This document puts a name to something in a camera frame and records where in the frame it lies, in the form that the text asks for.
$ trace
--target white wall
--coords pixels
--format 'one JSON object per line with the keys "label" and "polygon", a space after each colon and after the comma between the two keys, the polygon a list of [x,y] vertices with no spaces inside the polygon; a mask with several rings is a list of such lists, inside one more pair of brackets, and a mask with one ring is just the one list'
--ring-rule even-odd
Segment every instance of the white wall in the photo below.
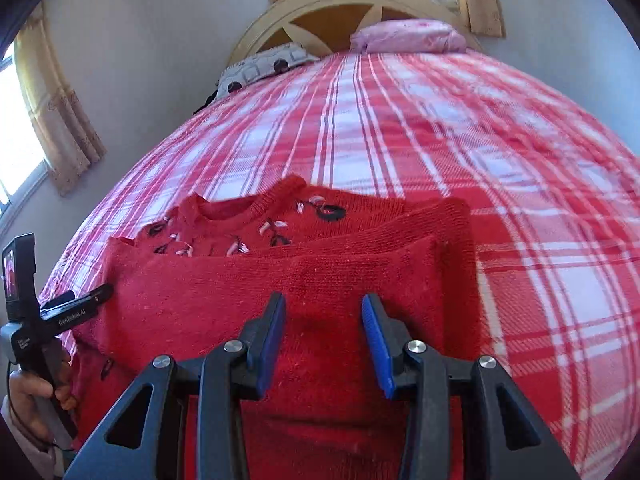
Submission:
{"label": "white wall", "polygon": [[45,2],[63,73],[108,153],[67,197],[45,181],[0,239],[1,249],[35,233],[38,290],[111,187],[204,104],[236,42],[268,6],[267,0]]}
{"label": "white wall", "polygon": [[500,0],[491,56],[557,88],[640,153],[640,50],[606,0]]}

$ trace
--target hand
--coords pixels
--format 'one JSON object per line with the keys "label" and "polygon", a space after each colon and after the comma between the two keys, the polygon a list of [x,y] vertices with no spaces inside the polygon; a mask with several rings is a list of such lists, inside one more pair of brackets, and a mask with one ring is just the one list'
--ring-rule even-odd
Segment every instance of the hand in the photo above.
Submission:
{"label": "hand", "polygon": [[[62,346],[62,342],[59,339],[56,339],[56,341]],[[62,353],[63,362],[60,365],[60,372],[57,378],[63,385],[56,388],[55,396],[60,401],[62,409],[68,412],[78,405],[78,401],[71,395],[71,386],[68,384],[72,374],[71,366],[69,365],[71,355],[69,355],[65,348],[62,349]],[[15,427],[18,428],[32,444],[39,448],[44,446],[43,442],[53,442],[53,436],[40,417],[36,403],[33,400],[35,396],[49,399],[54,394],[51,384],[30,372],[18,370],[12,372],[9,377],[9,391],[14,408],[11,410],[11,418]],[[37,437],[40,442],[35,441],[34,436]]]}

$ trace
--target bed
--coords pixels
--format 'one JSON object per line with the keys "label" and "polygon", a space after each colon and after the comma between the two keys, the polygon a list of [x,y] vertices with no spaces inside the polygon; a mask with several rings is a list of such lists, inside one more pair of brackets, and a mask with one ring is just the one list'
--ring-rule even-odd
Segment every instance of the bed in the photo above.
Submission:
{"label": "bed", "polygon": [[[358,28],[405,17],[451,23],[474,50],[346,52]],[[194,192],[222,200],[298,174],[381,197],[457,196],[472,211],[484,351],[580,475],[605,478],[640,429],[638,160],[561,93],[484,56],[430,0],[282,0],[229,64],[291,40],[322,59],[214,102],[144,156],[41,299],[89,290],[109,237],[134,237]]]}

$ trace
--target silver bolt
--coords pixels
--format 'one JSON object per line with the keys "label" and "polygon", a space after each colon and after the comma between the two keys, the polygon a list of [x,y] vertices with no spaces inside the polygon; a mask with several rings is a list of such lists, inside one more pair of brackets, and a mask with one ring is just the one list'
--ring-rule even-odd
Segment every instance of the silver bolt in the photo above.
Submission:
{"label": "silver bolt", "polygon": [[231,341],[227,341],[225,343],[225,352],[239,352],[242,350],[242,341],[238,341],[238,339],[232,339]]}
{"label": "silver bolt", "polygon": [[171,364],[171,358],[168,355],[159,355],[154,359],[154,368],[167,368]]}
{"label": "silver bolt", "polygon": [[490,355],[480,356],[478,359],[480,366],[482,368],[495,368],[498,364],[498,361],[495,360],[495,357],[491,357]]}
{"label": "silver bolt", "polygon": [[422,354],[423,352],[426,352],[427,345],[425,345],[422,341],[414,339],[413,341],[409,341],[406,344],[406,349],[409,352],[413,352],[414,354]]}

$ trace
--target sweater sleeve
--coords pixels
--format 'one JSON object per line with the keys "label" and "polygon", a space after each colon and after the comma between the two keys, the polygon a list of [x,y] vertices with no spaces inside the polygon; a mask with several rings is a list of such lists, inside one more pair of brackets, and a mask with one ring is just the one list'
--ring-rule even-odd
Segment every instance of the sweater sleeve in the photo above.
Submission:
{"label": "sweater sleeve", "polygon": [[28,439],[15,426],[11,418],[7,397],[5,397],[2,402],[2,418],[4,418],[9,431],[11,431],[15,441],[18,443],[18,446],[20,446],[20,449],[29,459],[29,462],[31,462],[38,474],[42,476],[44,480],[52,480],[56,466],[56,454],[54,453],[53,448],[49,449],[49,451],[40,451],[28,441]]}

